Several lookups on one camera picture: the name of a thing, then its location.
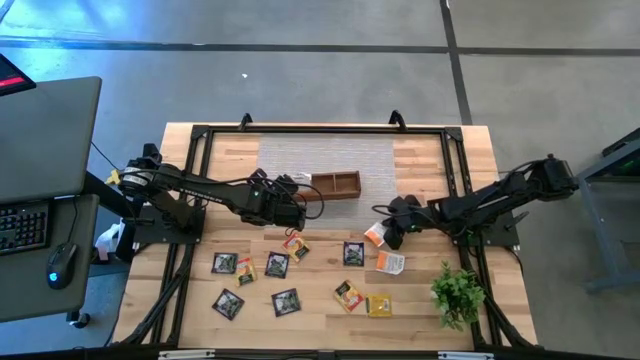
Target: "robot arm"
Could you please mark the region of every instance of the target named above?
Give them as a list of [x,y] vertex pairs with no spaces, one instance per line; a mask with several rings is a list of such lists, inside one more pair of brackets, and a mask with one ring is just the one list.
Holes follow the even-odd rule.
[[146,144],[143,156],[130,160],[118,185],[125,196],[142,197],[167,214],[181,229],[192,224],[197,207],[174,199],[169,191],[225,205],[243,222],[276,225],[302,231],[306,208],[291,197],[297,191],[293,180],[284,175],[275,181],[266,179],[262,170],[236,181],[215,181],[187,174],[170,164],[162,164],[162,155],[153,144]]
[[397,249],[407,232],[439,229],[458,237],[467,230],[490,225],[498,216],[533,200],[565,199],[577,189],[567,162],[549,155],[547,159],[522,164],[504,179],[466,196],[429,200],[425,207],[413,195],[393,199],[387,206],[392,216],[383,221],[389,228],[384,239]]

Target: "green plant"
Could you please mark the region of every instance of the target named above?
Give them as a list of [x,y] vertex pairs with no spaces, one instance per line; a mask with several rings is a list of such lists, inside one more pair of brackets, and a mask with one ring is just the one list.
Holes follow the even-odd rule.
[[442,312],[440,324],[462,331],[462,324],[478,321],[478,307],[484,301],[484,290],[474,274],[462,269],[455,273],[449,263],[442,262],[442,275],[431,286],[436,308]]

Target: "wooden tabletop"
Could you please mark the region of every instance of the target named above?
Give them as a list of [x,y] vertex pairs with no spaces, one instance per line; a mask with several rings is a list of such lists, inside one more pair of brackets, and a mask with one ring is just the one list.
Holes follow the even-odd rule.
[[[167,124],[162,142],[164,162],[184,167],[192,123]],[[463,126],[464,145],[474,189],[497,179],[496,162],[486,126]],[[226,180],[248,176],[258,161],[261,134],[216,134],[208,177]],[[200,168],[200,146],[194,169]],[[396,184],[399,195],[426,199],[448,196],[440,140],[429,135],[396,135]],[[459,175],[454,154],[454,167]],[[400,253],[405,270],[388,275],[374,269],[377,248],[362,233],[348,230],[305,230],[302,236],[311,252],[299,264],[291,262],[286,279],[265,277],[270,251],[281,251],[283,229],[262,228],[240,222],[225,207],[207,208],[203,239],[196,247],[184,311],[180,347],[251,349],[367,349],[367,350],[470,350],[469,329],[442,329],[430,297],[433,279],[447,260],[459,268],[457,249],[437,230],[405,236]],[[364,268],[342,265],[344,241],[365,241]],[[167,245],[152,245],[135,257],[125,290],[114,341],[129,335],[158,297]],[[251,256],[258,281],[237,288],[235,277],[212,274],[214,252]],[[529,304],[518,263],[502,248],[487,248],[493,292],[504,313],[529,341],[536,343]],[[333,290],[350,280],[362,293],[390,293],[393,317],[368,318],[365,306],[348,314],[333,298]],[[233,321],[211,308],[222,289],[243,298],[245,305]],[[296,288],[302,311],[276,318],[271,295]],[[164,336],[171,326],[174,299],[165,319]],[[481,326],[489,341],[484,309]]]

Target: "keyboard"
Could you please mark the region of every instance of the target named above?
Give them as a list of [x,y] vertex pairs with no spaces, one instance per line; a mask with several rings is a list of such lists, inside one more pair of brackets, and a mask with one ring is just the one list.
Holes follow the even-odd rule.
[[0,206],[0,256],[47,247],[49,202]]

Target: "concrete floor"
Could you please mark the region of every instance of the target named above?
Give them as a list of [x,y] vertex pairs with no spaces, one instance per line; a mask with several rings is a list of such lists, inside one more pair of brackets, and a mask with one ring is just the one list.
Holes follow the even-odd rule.
[[[640,47],[636,1],[449,3],[460,46]],[[437,0],[16,0],[0,23],[0,36],[446,45]],[[168,121],[239,121],[250,112],[261,122],[383,122],[397,108],[410,123],[460,124],[448,55],[1,46],[0,52],[37,81],[103,78],[94,141],[119,165],[138,155],[144,142],[160,143]],[[473,122],[490,127],[500,169],[553,152],[577,173],[603,147],[640,126],[636,57],[461,56],[461,64]],[[89,168],[98,176],[109,171],[94,153]],[[599,295],[582,288],[604,269],[580,195],[526,209],[531,215],[518,231],[540,344],[639,357],[640,286]],[[92,278],[90,287],[121,292],[122,279],[109,278]],[[55,316],[0,324],[0,353],[104,343],[119,306],[117,296],[105,294],[88,292],[86,307],[104,311],[84,330],[67,330]],[[49,341],[7,335],[17,329],[64,336]]]

